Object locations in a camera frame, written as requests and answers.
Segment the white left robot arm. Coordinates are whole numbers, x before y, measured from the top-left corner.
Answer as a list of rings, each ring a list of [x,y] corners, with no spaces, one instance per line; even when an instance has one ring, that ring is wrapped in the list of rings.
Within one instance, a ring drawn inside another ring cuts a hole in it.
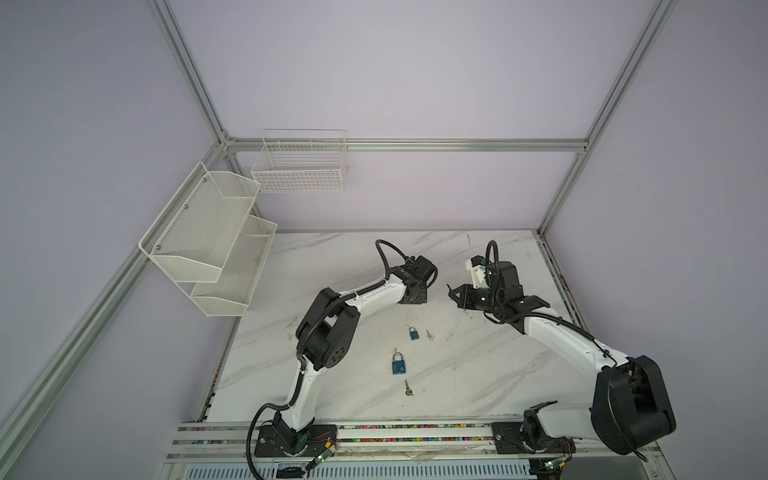
[[[315,427],[320,376],[349,353],[360,320],[397,304],[422,305],[436,281],[438,268],[423,256],[404,258],[401,265],[384,265],[384,275],[347,292],[321,290],[296,331],[297,370],[286,401],[267,403],[254,416],[266,426],[287,455],[302,453]]]

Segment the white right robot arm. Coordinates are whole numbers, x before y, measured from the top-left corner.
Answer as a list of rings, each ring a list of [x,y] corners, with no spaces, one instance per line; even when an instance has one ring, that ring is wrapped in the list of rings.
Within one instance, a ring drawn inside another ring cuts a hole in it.
[[[607,346],[583,328],[555,314],[550,304],[528,295],[517,268],[476,255],[466,263],[471,281],[449,291],[463,310],[483,313],[541,343],[592,388],[588,404],[539,403],[523,414],[520,435],[531,452],[560,439],[599,440],[612,452],[636,454],[677,428],[659,365]]]

